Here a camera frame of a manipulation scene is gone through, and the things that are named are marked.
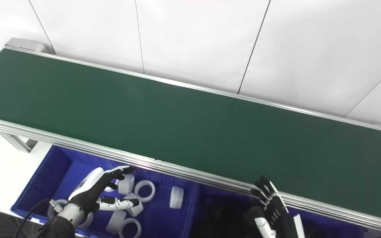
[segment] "white plastic part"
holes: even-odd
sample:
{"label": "white plastic part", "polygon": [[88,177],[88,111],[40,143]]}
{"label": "white plastic part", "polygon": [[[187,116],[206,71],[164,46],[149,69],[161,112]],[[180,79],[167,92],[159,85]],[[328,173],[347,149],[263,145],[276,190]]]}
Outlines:
{"label": "white plastic part", "polygon": [[88,228],[92,224],[93,220],[94,220],[94,213],[89,212],[88,216],[86,217],[85,222],[82,223],[81,225],[79,225],[78,227],[79,228]]}
{"label": "white plastic part", "polygon": [[269,223],[264,217],[258,217],[254,220],[263,238],[275,238],[275,231],[271,229]]}
{"label": "white plastic part", "polygon": [[[120,181],[118,180],[118,179],[116,179],[115,180],[115,184],[118,186],[118,183],[119,183]],[[112,188],[110,188],[110,187],[106,187],[105,189],[104,189],[104,191],[106,191],[106,192],[112,192],[112,191],[114,191],[114,189],[112,189]]]}
{"label": "white plastic part", "polygon": [[302,227],[301,216],[298,214],[293,217],[296,227],[296,233],[298,234],[298,238],[305,238],[304,228]]}
{"label": "white plastic part", "polygon": [[[65,200],[65,199],[58,199],[58,200],[56,200],[56,202],[57,202],[60,206],[62,206],[62,207],[64,207],[64,206],[68,203],[68,201]],[[56,215],[56,210],[54,209],[53,206],[50,206],[50,207],[48,208],[48,211],[47,211],[47,217],[48,217],[48,219],[51,219],[51,218],[55,217],[55,215]]]}
{"label": "white plastic part", "polygon": [[180,209],[183,203],[183,196],[185,190],[178,186],[173,186],[170,195],[170,207],[174,209]]}
{"label": "white plastic part", "polygon": [[[138,198],[138,197],[134,193],[131,193],[124,197],[124,199],[132,199],[132,198]],[[127,208],[127,211],[133,217],[139,215],[139,213],[141,213],[143,210],[144,210],[144,206],[142,205],[142,202],[139,202],[138,206],[135,206],[133,208]]]}
{"label": "white plastic part", "polygon": [[[146,196],[146,197],[139,196],[139,189],[141,189],[143,186],[149,186],[149,187],[151,187],[151,194],[149,196]],[[154,183],[149,181],[149,180],[139,181],[136,184],[136,186],[135,186],[135,195],[138,197],[138,199],[141,202],[149,202],[149,201],[151,201],[154,198],[154,196],[155,196],[155,185],[154,185]]]}
{"label": "white plastic part", "polygon": [[112,213],[111,219],[108,222],[106,232],[117,235],[120,231],[121,224],[123,223],[123,220],[126,218],[126,212],[125,211],[114,211]]}
{"label": "white plastic part", "polygon": [[133,236],[132,238],[139,238],[141,235],[142,235],[142,226],[141,224],[134,218],[127,218],[126,220],[123,221],[123,223],[121,224],[121,227],[120,227],[120,230],[118,231],[118,236],[120,238],[124,238],[124,235],[123,235],[123,229],[124,227],[129,224],[129,223],[135,223],[136,226],[138,227],[138,230],[136,231],[136,235]]}
{"label": "white plastic part", "polygon": [[79,193],[83,193],[85,191],[90,190],[103,175],[104,175],[104,169],[101,167],[98,167],[92,170],[82,180],[82,182],[80,182],[79,185],[77,185],[74,191],[70,194],[70,197],[68,197],[68,200],[71,200],[74,196],[76,196]]}
{"label": "white plastic part", "polygon": [[124,179],[118,181],[118,193],[127,195],[133,192],[133,186],[135,185],[134,175],[123,175]]}

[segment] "white gear ring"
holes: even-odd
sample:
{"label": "white gear ring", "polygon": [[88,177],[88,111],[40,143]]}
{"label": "white gear ring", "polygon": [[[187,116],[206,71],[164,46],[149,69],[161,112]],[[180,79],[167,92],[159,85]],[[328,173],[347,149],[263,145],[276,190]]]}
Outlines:
{"label": "white gear ring", "polygon": [[82,223],[80,226],[78,226],[79,228],[88,228],[91,224],[92,224],[92,221],[94,220],[94,213],[93,212],[89,212],[88,216],[86,217],[86,220],[84,223]]}
{"label": "white gear ring", "polygon": [[135,185],[134,175],[123,175],[123,180],[118,180],[118,193],[123,195],[128,195],[133,191],[133,185]]}
{"label": "white gear ring", "polygon": [[136,226],[138,227],[138,230],[136,231],[136,235],[133,236],[132,238],[139,238],[142,235],[142,226],[138,222],[138,220],[136,220],[134,218],[127,218],[126,220],[123,221],[123,223],[121,223],[120,230],[118,231],[118,236],[120,238],[124,238],[123,229],[129,223],[135,223]]}
{"label": "white gear ring", "polygon": [[[139,195],[139,189],[141,189],[143,186],[149,186],[151,187],[151,194],[149,196],[146,196],[146,197],[141,197]],[[155,196],[155,185],[153,182],[149,181],[149,180],[142,180],[142,181],[139,181],[136,186],[135,186],[135,195],[136,197],[138,197],[138,199],[141,201],[141,202],[149,202],[151,201],[154,196]]]}
{"label": "white gear ring", "polygon": [[[67,200],[65,199],[58,199],[56,200],[56,202],[62,206],[64,208],[64,206],[68,203]],[[56,215],[56,210],[54,209],[53,206],[50,205],[50,207],[48,208],[48,211],[47,211],[47,217],[48,217],[48,220],[55,217]]]}

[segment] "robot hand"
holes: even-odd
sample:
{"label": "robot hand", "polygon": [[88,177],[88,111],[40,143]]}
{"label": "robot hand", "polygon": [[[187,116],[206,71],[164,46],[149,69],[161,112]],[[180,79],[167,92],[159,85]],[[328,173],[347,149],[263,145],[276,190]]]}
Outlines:
{"label": "robot hand", "polygon": [[305,238],[301,217],[289,214],[273,183],[261,176],[254,184],[259,189],[251,188],[251,193],[260,200],[251,212],[263,238]]}
{"label": "robot hand", "polygon": [[79,183],[68,198],[64,208],[58,208],[60,213],[47,221],[33,238],[74,238],[74,230],[95,210],[122,210],[139,205],[138,199],[118,199],[103,196],[101,193],[107,187],[114,187],[113,179],[124,179],[124,174],[134,171],[131,166],[118,166],[114,169],[104,171],[96,168]]}

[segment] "white cylindrical part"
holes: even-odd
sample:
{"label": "white cylindrical part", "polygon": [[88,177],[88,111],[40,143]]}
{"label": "white cylindrical part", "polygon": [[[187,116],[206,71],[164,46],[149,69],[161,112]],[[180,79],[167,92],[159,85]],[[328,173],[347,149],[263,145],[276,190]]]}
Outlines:
{"label": "white cylindrical part", "polygon": [[170,207],[174,209],[180,209],[182,207],[184,194],[185,190],[183,188],[173,186],[171,188]]}
{"label": "white cylindrical part", "polygon": [[123,195],[128,195],[133,191],[133,186],[135,185],[134,175],[123,175],[124,179],[118,181],[118,193]]}
{"label": "white cylindrical part", "polygon": [[126,218],[126,212],[125,211],[114,211],[112,213],[111,219],[107,225],[106,232],[110,233],[112,235],[118,234],[121,224],[123,223],[123,220]]}
{"label": "white cylindrical part", "polygon": [[[144,186],[149,186],[151,188],[151,194],[149,196],[142,197],[142,196],[139,195],[139,189],[141,189]],[[136,184],[136,186],[135,186],[135,195],[138,197],[138,199],[141,202],[149,202],[149,201],[151,201],[154,198],[154,196],[155,196],[155,185],[154,185],[154,183],[149,181],[149,180],[139,181]]]}
{"label": "white cylindrical part", "polygon": [[[124,199],[132,199],[132,198],[138,198],[134,193],[131,193],[124,197]],[[139,215],[144,210],[144,206],[142,205],[142,202],[139,202],[139,205],[133,207],[133,208],[127,208],[127,211],[130,215],[133,217]]]}
{"label": "white cylindrical part", "polygon": [[120,230],[118,231],[118,236],[120,238],[124,238],[124,235],[123,235],[123,229],[124,227],[129,224],[129,223],[135,223],[138,230],[136,231],[136,235],[133,236],[133,238],[139,238],[142,234],[142,226],[141,224],[134,218],[127,218],[126,220],[123,221],[123,223],[121,224],[121,227],[120,227]]}

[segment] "black robotic finger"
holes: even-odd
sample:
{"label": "black robotic finger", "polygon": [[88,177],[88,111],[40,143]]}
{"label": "black robotic finger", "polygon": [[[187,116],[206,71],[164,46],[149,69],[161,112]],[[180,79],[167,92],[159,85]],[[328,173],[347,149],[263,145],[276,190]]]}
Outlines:
{"label": "black robotic finger", "polygon": [[266,187],[265,184],[263,184],[262,182],[260,181],[255,181],[254,182],[254,185],[259,188],[261,191],[263,191],[263,193],[265,194],[265,197],[267,197],[268,199],[271,197],[271,192],[268,190],[268,188]]}
{"label": "black robotic finger", "polygon": [[263,202],[263,203],[267,203],[267,201],[269,200],[268,197],[263,194],[260,190],[258,189],[255,189],[255,188],[251,188],[251,193],[254,195],[254,196],[257,196],[260,198],[260,200]]}
{"label": "black robotic finger", "polygon": [[123,172],[123,174],[127,175],[127,174],[130,174],[131,172],[133,172],[135,169],[136,169],[135,167],[129,166],[127,168],[124,168],[122,172]]}
{"label": "black robotic finger", "polygon": [[279,196],[273,196],[270,203],[274,205],[275,209],[278,211],[278,215],[287,214],[288,211],[286,209],[286,206],[283,203],[283,200],[280,199]]}
{"label": "black robotic finger", "polygon": [[113,182],[110,182],[107,187],[114,189],[114,190],[118,189],[118,186]]}
{"label": "black robotic finger", "polygon": [[254,198],[254,199],[251,199],[251,206],[260,207],[261,209],[264,209],[264,207],[266,207],[266,204],[262,202],[261,200]]}
{"label": "black robotic finger", "polygon": [[275,189],[275,186],[273,185],[273,183],[267,179],[266,177],[264,176],[260,176],[260,181],[266,185],[266,187],[269,189],[270,193],[273,194],[273,193],[277,193],[277,190]]}

